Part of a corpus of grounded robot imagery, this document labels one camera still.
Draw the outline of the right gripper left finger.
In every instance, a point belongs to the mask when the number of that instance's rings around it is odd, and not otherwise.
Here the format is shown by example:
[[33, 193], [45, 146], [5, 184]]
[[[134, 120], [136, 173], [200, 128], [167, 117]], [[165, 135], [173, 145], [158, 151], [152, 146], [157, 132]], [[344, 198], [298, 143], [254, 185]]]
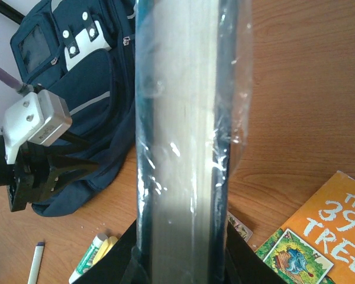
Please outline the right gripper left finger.
[[134, 221], [104, 258], [75, 283], [141, 283], [141, 253], [136, 241], [137, 222]]

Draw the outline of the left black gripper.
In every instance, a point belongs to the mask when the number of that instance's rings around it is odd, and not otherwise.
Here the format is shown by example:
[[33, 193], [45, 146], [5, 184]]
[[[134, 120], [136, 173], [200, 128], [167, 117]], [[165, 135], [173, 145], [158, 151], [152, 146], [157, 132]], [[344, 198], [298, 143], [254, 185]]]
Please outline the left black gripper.
[[[59, 154], [78, 153], [89, 148], [89, 141], [66, 131], [59, 139], [67, 142], [55, 146]], [[26, 142], [20, 147], [12, 180], [7, 185], [10, 211], [22, 211], [27, 204], [43, 202], [67, 185], [96, 171], [97, 162], [62, 155], [46, 155], [45, 147]]]

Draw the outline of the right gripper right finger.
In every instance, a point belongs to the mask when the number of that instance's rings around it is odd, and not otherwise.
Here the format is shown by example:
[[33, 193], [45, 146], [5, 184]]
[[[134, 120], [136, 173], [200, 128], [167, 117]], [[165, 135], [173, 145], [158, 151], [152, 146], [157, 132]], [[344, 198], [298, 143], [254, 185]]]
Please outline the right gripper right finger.
[[224, 283], [284, 284], [285, 281], [258, 258], [234, 226], [228, 223]]

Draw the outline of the navy blue backpack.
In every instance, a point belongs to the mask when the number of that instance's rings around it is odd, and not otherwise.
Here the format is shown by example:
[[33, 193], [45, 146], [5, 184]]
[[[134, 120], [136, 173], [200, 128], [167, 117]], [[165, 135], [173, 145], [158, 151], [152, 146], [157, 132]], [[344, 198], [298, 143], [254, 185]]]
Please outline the navy blue backpack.
[[70, 131], [89, 142], [73, 156], [98, 169], [32, 204], [42, 217], [74, 213], [116, 178], [135, 140], [135, 2], [40, 1], [10, 46], [23, 82], [63, 98]]

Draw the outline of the dark Wuthering Heights book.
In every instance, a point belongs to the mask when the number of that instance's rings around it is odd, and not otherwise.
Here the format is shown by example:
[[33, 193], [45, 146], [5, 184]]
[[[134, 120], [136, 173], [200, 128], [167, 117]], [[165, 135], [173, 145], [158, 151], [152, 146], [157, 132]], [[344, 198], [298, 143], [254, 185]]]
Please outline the dark Wuthering Heights book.
[[248, 135], [251, 1], [138, 1], [137, 254], [147, 283], [222, 283]]

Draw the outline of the yellow highlighter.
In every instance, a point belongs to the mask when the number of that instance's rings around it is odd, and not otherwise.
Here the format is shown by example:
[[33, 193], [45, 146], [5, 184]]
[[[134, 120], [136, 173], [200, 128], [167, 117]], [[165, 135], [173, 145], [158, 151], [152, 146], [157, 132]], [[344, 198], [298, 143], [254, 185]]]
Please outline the yellow highlighter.
[[106, 239], [100, 249], [97, 251], [92, 265], [96, 265], [97, 262], [99, 262], [101, 259], [103, 259], [108, 253], [109, 251], [113, 248], [113, 246], [116, 244], [116, 242], [118, 241], [118, 238], [116, 236], [110, 236], [108, 239]]

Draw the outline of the green white glue stick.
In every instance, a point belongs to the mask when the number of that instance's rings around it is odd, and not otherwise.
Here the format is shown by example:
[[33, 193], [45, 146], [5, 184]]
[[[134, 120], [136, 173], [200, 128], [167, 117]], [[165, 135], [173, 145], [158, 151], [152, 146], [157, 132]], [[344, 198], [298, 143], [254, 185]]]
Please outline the green white glue stick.
[[79, 279], [82, 275], [84, 275], [91, 267], [93, 263], [93, 259], [96, 256], [98, 250], [103, 245], [104, 241], [108, 239], [108, 236], [104, 233], [99, 233], [92, 240], [85, 254], [81, 258], [80, 262], [74, 269], [73, 273], [69, 278], [69, 283], [72, 284], [77, 279]]

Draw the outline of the pink Taming Shrew book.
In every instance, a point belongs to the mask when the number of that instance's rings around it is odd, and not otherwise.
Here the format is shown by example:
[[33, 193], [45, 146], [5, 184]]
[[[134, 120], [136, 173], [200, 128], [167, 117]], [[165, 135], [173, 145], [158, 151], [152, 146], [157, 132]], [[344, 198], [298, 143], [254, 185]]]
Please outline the pink Taming Shrew book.
[[234, 227], [245, 242], [248, 242], [253, 235], [251, 229], [243, 224], [237, 217], [235, 217], [230, 211], [227, 212], [228, 222]]

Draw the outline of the purple cap marker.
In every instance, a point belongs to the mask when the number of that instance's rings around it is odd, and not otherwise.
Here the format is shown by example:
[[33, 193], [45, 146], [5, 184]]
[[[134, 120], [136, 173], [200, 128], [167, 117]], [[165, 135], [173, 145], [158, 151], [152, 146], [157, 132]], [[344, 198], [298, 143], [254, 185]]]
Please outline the purple cap marker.
[[38, 275], [41, 267], [41, 261], [43, 257], [43, 251], [45, 247], [45, 242], [38, 242], [34, 249], [33, 260], [30, 267], [28, 284], [36, 284], [38, 280]]

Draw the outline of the orange Treehouse book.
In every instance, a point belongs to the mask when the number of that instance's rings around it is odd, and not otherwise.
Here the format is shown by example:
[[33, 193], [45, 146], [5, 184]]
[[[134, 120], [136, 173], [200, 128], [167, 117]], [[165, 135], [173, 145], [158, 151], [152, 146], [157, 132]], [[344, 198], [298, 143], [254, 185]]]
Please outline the orange Treehouse book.
[[355, 180], [335, 173], [256, 254], [286, 283], [355, 283]]

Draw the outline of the left black frame post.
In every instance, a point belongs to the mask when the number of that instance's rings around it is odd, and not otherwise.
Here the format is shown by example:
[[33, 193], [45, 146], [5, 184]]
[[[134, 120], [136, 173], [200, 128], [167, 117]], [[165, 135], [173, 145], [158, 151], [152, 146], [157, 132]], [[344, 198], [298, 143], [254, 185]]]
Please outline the left black frame post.
[[24, 19], [24, 15], [22, 13], [2, 0], [0, 0], [0, 14], [17, 23], [18, 25], [20, 25]]

